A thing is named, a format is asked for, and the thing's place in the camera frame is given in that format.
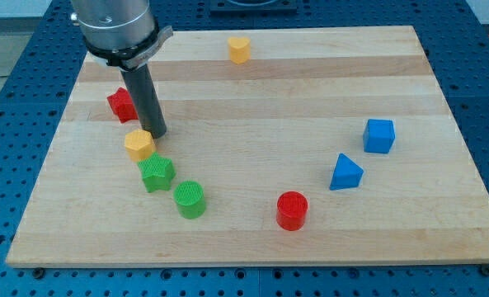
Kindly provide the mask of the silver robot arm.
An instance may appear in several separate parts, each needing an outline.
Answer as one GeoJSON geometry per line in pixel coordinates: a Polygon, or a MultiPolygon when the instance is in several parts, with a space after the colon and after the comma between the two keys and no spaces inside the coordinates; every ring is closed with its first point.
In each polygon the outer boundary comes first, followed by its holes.
{"type": "Polygon", "coordinates": [[[71,19],[89,53],[102,63],[134,71],[144,66],[173,36],[161,27],[149,0],[72,0],[71,19]]]}

